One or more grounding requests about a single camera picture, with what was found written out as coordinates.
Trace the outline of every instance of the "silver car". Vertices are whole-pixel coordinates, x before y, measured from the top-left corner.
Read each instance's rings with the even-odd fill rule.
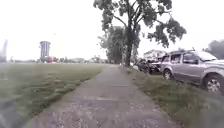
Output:
[[[224,60],[204,51],[176,51],[162,59],[165,79],[199,85],[211,92],[224,94]]]

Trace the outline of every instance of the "parked car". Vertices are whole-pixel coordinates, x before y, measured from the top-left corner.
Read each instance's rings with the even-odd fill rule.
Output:
[[[147,73],[148,72],[148,65],[145,59],[141,59],[137,64],[138,70]]]
[[[210,92],[224,94],[224,60],[204,51],[176,51],[162,59],[165,79],[199,85]]]
[[[149,73],[160,73],[161,71],[161,61],[153,61],[148,63]]]

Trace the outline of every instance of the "concrete sidewalk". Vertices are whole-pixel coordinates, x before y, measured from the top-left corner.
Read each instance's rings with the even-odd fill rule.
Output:
[[[176,128],[121,73],[108,66],[30,120],[25,128]]]

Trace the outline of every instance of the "overcast sky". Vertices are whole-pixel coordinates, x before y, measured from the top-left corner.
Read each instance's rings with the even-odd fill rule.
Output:
[[[223,4],[223,0],[173,0],[173,17],[187,35],[165,50],[202,49],[212,40],[223,39]],[[101,14],[93,8],[93,0],[0,0],[0,42],[8,39],[8,58],[39,58],[43,40],[51,42],[54,56],[105,58],[96,45],[97,36],[103,34]],[[142,39],[139,56],[151,49],[163,48]]]

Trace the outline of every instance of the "green lawn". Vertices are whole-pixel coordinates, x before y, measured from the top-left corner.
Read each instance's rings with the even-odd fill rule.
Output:
[[[19,127],[102,68],[97,64],[10,64],[8,80],[0,80],[0,116],[6,124]],[[0,127],[4,120],[0,118]]]
[[[192,85],[167,81],[125,69],[140,90],[153,99],[182,128],[224,128],[224,98]]]

